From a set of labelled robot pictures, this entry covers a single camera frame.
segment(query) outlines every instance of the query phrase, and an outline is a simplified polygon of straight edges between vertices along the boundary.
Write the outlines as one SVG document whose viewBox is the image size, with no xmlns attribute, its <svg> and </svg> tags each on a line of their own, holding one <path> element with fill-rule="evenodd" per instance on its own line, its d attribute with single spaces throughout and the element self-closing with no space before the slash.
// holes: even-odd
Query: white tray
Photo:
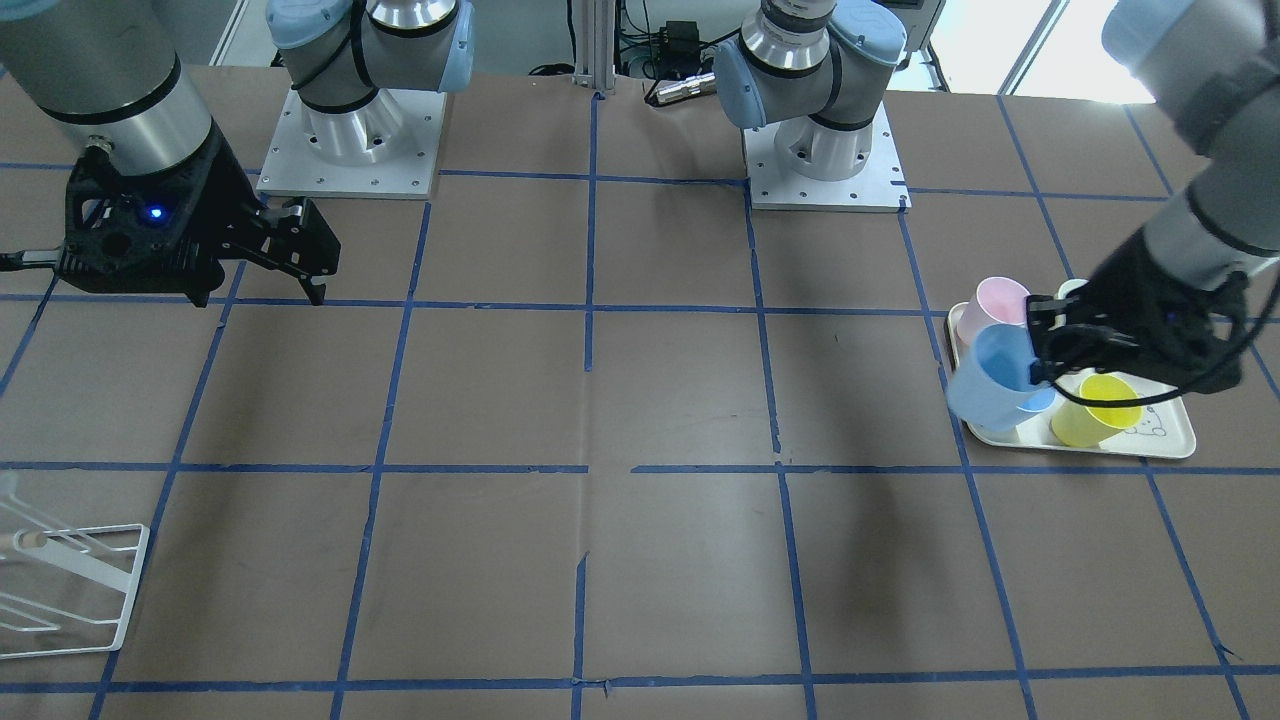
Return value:
<svg viewBox="0 0 1280 720">
<path fill-rule="evenodd" d="M 955 334 L 956 322 L 964 313 L 968 302 L 960 302 L 947 313 L 947 340 L 951 350 L 951 368 L 960 363 L 960 351 L 964 343 Z M 1075 392 L 1084 378 L 1094 374 L 1092 370 L 1083 370 L 1059 378 L 1059 384 L 1065 389 Z M 1172 389 L 1170 386 L 1139 378 L 1125 373 L 1114 373 L 1133 386 L 1140 397 L 1158 395 Z M 1025 447 L 1037 450 L 1061 450 L 1066 452 L 1096 452 L 1102 455 L 1135 455 L 1140 457 L 1166 457 L 1180 460 L 1190 457 L 1196 452 L 1196 432 L 1192 429 L 1190 418 L 1187 416 L 1187 406 L 1183 398 L 1176 397 L 1158 405 L 1148 405 L 1142 409 L 1142 421 L 1137 427 L 1108 437 L 1096 447 L 1069 447 L 1062 445 L 1050 429 L 1050 419 L 1057 413 L 1066 398 L 1057 397 L 1048 410 L 1027 420 L 1016 428 L 997 433 L 965 423 L 969 432 L 987 445 L 996 447 Z"/>
</svg>

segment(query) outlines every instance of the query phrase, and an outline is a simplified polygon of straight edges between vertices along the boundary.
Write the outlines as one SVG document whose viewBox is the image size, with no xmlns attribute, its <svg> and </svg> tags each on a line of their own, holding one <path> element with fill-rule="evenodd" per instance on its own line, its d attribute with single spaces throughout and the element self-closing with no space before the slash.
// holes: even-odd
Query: yellow cup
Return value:
<svg viewBox="0 0 1280 720">
<path fill-rule="evenodd" d="M 1089 375 L 1080 383 L 1085 400 L 1135 400 L 1129 383 L 1114 375 Z M 1108 437 L 1123 433 L 1142 420 L 1142 407 L 1085 407 L 1068 402 L 1050 420 L 1050 428 L 1062 445 L 1093 447 Z"/>
</svg>

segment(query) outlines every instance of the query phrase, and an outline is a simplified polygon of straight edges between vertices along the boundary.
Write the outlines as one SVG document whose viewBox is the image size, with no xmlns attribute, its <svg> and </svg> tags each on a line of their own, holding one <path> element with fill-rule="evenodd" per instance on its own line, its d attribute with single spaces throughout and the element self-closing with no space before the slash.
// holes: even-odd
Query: pink cup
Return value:
<svg viewBox="0 0 1280 720">
<path fill-rule="evenodd" d="M 956 323 L 956 336 L 973 345 L 973 338 L 987 325 L 1025 325 L 1028 295 L 1018 281 L 1002 277 L 982 281 Z"/>
</svg>

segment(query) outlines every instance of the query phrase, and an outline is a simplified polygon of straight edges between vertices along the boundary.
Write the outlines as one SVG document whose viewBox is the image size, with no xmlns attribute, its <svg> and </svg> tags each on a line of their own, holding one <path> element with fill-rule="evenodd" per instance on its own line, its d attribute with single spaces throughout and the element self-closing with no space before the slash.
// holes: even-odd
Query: blue joint cap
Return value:
<svg viewBox="0 0 1280 720">
<path fill-rule="evenodd" d="M 728 122 L 749 129 L 764 127 L 764 101 L 736 38 L 716 46 L 716 95 Z"/>
<path fill-rule="evenodd" d="M 61 0 L 0 0 L 0 20 L 24 20 L 52 8 Z"/>
<path fill-rule="evenodd" d="M 1117 63 L 1138 69 L 1196 0 L 1120 0 L 1102 26 L 1102 47 Z"/>
<path fill-rule="evenodd" d="M 471 1 L 462 0 L 453 20 L 453 46 L 440 74 L 440 92 L 461 92 L 471 85 L 471 68 L 476 59 L 474 15 Z"/>
<path fill-rule="evenodd" d="M 329 32 L 349 9 L 349 0 L 271 0 L 266 27 L 276 47 L 293 50 Z"/>
<path fill-rule="evenodd" d="M 896 67 L 906 47 L 902 20 L 872 0 L 841 0 L 827 29 L 846 50 L 884 67 Z"/>
</svg>

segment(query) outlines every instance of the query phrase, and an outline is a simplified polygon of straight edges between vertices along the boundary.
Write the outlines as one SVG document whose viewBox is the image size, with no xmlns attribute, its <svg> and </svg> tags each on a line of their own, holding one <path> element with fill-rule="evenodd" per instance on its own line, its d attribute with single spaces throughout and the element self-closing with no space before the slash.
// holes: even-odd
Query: blue cup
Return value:
<svg viewBox="0 0 1280 720">
<path fill-rule="evenodd" d="M 995 432 L 1011 430 L 1053 404 L 1048 383 L 1030 382 L 1034 361 L 1027 328 L 1006 324 L 983 328 L 947 386 L 947 406 L 966 423 Z"/>
</svg>

